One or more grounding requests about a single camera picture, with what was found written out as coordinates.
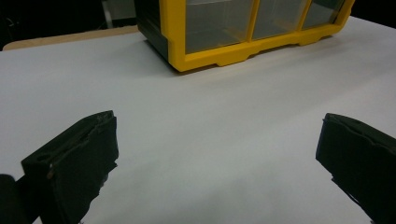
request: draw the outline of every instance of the yellow storage bin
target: yellow storage bin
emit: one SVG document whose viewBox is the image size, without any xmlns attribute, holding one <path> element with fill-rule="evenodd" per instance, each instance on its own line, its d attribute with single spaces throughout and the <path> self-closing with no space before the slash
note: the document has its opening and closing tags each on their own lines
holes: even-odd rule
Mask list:
<svg viewBox="0 0 396 224">
<path fill-rule="evenodd" d="M 135 0 L 139 30 L 178 71 L 239 63 L 339 32 L 355 0 Z"/>
</svg>

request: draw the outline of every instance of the dark background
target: dark background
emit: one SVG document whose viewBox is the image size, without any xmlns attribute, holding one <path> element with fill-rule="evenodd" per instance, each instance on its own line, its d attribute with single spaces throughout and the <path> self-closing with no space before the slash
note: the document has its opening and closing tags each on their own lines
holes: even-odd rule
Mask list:
<svg viewBox="0 0 396 224">
<path fill-rule="evenodd" d="M 356 0 L 352 16 L 396 28 L 390 0 Z M 0 49 L 11 41 L 106 29 L 101 0 L 0 0 Z"/>
</svg>

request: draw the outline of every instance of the yellow plastic frame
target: yellow plastic frame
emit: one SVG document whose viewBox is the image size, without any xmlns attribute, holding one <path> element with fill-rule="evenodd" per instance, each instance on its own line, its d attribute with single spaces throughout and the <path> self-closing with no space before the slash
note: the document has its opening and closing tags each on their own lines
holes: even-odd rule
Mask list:
<svg viewBox="0 0 396 224">
<path fill-rule="evenodd" d="M 254 0 L 252 15 L 247 31 L 247 41 L 239 44 L 186 54 L 186 0 L 159 0 L 161 12 L 161 32 L 168 40 L 168 62 L 183 72 L 210 64 L 219 66 L 245 61 L 250 55 L 266 49 L 298 44 L 312 44 L 322 37 L 339 32 L 347 22 L 355 0 L 345 0 L 334 24 L 303 30 L 305 17 L 312 0 L 307 0 L 303 16 L 295 32 L 253 40 L 255 20 L 260 0 Z"/>
</svg>

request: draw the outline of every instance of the table surface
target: table surface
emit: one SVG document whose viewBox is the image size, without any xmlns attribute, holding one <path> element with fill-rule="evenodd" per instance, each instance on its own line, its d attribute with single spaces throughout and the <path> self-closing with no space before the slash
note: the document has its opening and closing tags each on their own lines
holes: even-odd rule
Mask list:
<svg viewBox="0 0 396 224">
<path fill-rule="evenodd" d="M 21 177 L 26 156 L 112 109 L 119 167 L 85 223 L 369 224 L 315 152 L 328 112 L 396 136 L 395 36 L 350 18 L 185 76 L 141 34 L 0 52 L 0 171 Z"/>
</svg>

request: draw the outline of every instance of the clear plastic panel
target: clear plastic panel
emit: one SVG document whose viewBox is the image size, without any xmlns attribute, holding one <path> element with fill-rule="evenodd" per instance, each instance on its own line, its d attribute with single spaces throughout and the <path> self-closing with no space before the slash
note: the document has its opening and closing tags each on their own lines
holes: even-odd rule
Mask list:
<svg viewBox="0 0 396 224">
<path fill-rule="evenodd" d="M 261 0 L 253 39 L 295 31 L 306 2 L 306 0 Z"/>
<path fill-rule="evenodd" d="M 344 0 L 313 0 L 304 22 L 304 29 L 333 24 Z"/>
<path fill-rule="evenodd" d="M 245 42 L 253 0 L 187 0 L 186 53 Z"/>
</svg>

